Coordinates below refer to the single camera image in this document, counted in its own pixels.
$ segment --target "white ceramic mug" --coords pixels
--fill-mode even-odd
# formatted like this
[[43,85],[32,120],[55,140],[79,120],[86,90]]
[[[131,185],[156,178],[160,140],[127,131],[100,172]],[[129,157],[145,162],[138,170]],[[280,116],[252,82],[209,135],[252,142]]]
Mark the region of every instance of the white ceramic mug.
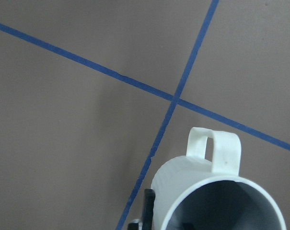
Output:
[[[213,139],[212,162],[205,159]],[[285,230],[273,198],[238,176],[241,143],[234,133],[194,127],[186,156],[166,162],[151,184],[155,230]]]

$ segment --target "blue line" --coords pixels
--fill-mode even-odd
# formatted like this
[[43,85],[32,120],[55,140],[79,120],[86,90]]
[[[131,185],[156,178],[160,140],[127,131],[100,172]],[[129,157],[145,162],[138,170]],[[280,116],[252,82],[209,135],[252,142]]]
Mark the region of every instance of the blue line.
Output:
[[156,153],[156,151],[157,151],[157,149],[158,149],[158,147],[159,147],[159,145],[161,143],[161,140],[162,140],[162,138],[164,136],[166,128],[167,128],[167,126],[168,126],[168,124],[170,122],[170,119],[171,119],[171,117],[172,117],[172,115],[174,113],[174,110],[175,110],[175,108],[176,108],[176,106],[177,106],[177,104],[178,104],[178,102],[180,100],[180,96],[182,94],[183,88],[185,87],[187,78],[188,78],[188,76],[189,76],[189,74],[191,72],[191,69],[192,69],[193,65],[194,65],[194,62],[196,60],[198,51],[199,51],[199,49],[201,47],[201,44],[203,42],[203,39],[204,39],[204,37],[206,35],[206,32],[208,30],[209,24],[210,24],[210,22],[212,20],[212,17],[213,17],[213,14],[214,14],[215,10],[216,10],[218,2],[219,2],[219,0],[212,0],[212,2],[211,2],[211,5],[210,5],[210,7],[208,9],[208,12],[207,12],[207,15],[206,15],[206,17],[204,19],[204,22],[203,22],[203,24],[202,24],[202,26],[200,28],[199,34],[198,34],[197,39],[195,41],[194,47],[193,47],[193,49],[191,51],[191,54],[189,56],[189,59],[187,61],[187,64],[186,64],[186,67],[185,67],[184,72],[182,74],[182,77],[181,77],[181,79],[179,81],[179,84],[177,86],[177,89],[175,91],[174,97],[173,97],[173,99],[172,99],[172,101],[170,103],[170,106],[169,106],[169,108],[167,110],[167,113],[166,113],[165,118],[164,118],[164,120],[162,122],[162,125],[161,125],[161,127],[159,129],[159,132],[158,132],[158,134],[157,134],[157,136],[156,136],[156,138],[154,140],[154,143],[152,145],[150,153],[149,153],[149,155],[147,156],[147,158],[145,160],[145,163],[144,163],[144,165],[143,165],[143,167],[142,167],[142,169],[140,171],[139,177],[138,177],[138,179],[137,179],[137,181],[136,181],[136,183],[134,185],[134,188],[133,188],[133,190],[131,192],[131,195],[130,195],[130,197],[129,197],[127,203],[126,203],[126,206],[125,206],[125,208],[124,208],[124,210],[122,212],[122,215],[121,215],[121,217],[119,219],[119,222],[118,222],[118,225],[116,227],[116,230],[121,230],[122,227],[124,226],[124,223],[125,223],[125,221],[127,219],[127,216],[129,214],[130,208],[131,208],[131,206],[132,206],[132,204],[133,204],[133,202],[135,200],[135,197],[137,196],[137,194],[139,192],[141,184],[142,184],[142,182],[143,182],[143,180],[144,180],[144,178],[145,178],[145,176],[146,176],[146,174],[148,172],[148,169],[149,169],[149,167],[151,165],[151,159],[152,159],[152,157],[154,157],[154,155],[155,155],[155,153]]
[[3,25],[1,23],[0,23],[0,30],[3,31],[3,32],[6,32],[8,34],[11,34],[11,35],[13,35],[13,36],[15,36],[17,38],[20,38],[20,39],[22,39],[24,41],[27,41],[27,42],[32,43],[34,45],[40,46],[40,47],[42,47],[42,48],[44,48],[46,50],[49,50],[49,51],[51,51],[53,53],[61,55],[61,56],[65,57],[65,58],[68,58],[70,60],[78,62],[78,63],[80,63],[82,65],[85,65],[85,66],[87,66],[87,67],[89,67],[91,69],[94,69],[96,71],[104,73],[104,74],[106,74],[106,75],[108,75],[110,77],[113,77],[115,79],[123,81],[123,82],[125,82],[127,84],[133,85],[133,86],[135,86],[135,87],[137,87],[139,89],[142,89],[144,91],[150,92],[150,93],[152,93],[152,94],[154,94],[156,96],[162,97],[162,98],[164,98],[164,99],[166,99],[168,101],[171,101],[172,98],[173,98],[172,95],[170,95],[170,94],[168,94],[166,92],[158,90],[158,89],[156,89],[156,88],[154,88],[152,86],[149,86],[149,85],[147,85],[145,83],[142,83],[142,82],[140,82],[138,80],[129,78],[127,76],[123,76],[123,75],[115,72],[114,70],[111,70],[111,69],[109,69],[107,67],[101,66],[101,65],[99,65],[99,64],[97,64],[97,63],[95,63],[93,61],[85,59],[85,58],[83,58],[81,56],[73,54],[73,53],[71,53],[69,51],[66,51],[66,50],[64,50],[62,48],[54,46],[54,45],[52,45],[50,43],[44,42],[44,41],[42,41],[40,39],[37,39],[37,38],[32,37],[30,35],[27,35],[27,34],[25,34],[23,32],[20,32],[18,30],[10,28],[10,27],[8,27],[6,25]]
[[287,143],[287,142],[284,142],[282,140],[274,138],[274,137],[272,137],[270,135],[262,133],[262,132],[260,132],[258,130],[255,130],[255,129],[251,128],[251,127],[245,126],[245,125],[243,125],[243,124],[241,124],[239,122],[233,121],[233,120],[231,120],[229,118],[226,118],[226,117],[224,117],[222,115],[214,113],[214,112],[212,112],[210,110],[207,110],[205,108],[202,108],[202,107],[200,107],[198,105],[195,105],[195,104],[192,104],[190,102],[184,101],[182,99],[179,100],[178,104],[180,106],[183,106],[183,107],[187,108],[187,109],[195,111],[195,112],[197,112],[199,114],[202,114],[204,116],[208,116],[208,117],[210,117],[210,118],[212,118],[214,120],[222,122],[222,123],[224,123],[226,125],[234,127],[234,128],[236,128],[238,130],[241,130],[241,131],[243,131],[245,133],[248,133],[250,135],[253,135],[253,136],[257,137],[257,138],[260,138],[262,140],[268,141],[268,142],[270,142],[270,143],[272,143],[274,145],[277,145],[277,146],[279,146],[281,148],[284,148],[284,149],[290,151],[290,144]]

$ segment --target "mug handle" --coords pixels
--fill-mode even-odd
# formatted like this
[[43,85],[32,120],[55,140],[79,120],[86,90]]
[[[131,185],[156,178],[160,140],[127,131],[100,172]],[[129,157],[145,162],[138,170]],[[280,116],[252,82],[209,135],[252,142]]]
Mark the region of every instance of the mug handle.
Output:
[[213,139],[212,173],[238,175],[241,161],[241,142],[234,133],[193,127],[188,136],[187,157],[204,159],[207,140]]

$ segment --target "mug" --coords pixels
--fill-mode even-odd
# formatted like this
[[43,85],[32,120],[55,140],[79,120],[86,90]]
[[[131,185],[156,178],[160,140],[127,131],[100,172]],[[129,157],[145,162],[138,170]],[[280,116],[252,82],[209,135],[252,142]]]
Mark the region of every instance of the mug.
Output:
[[[212,162],[205,159],[213,139]],[[194,127],[186,156],[166,162],[155,174],[155,230],[286,230],[273,198],[240,177],[241,142],[234,133]]]

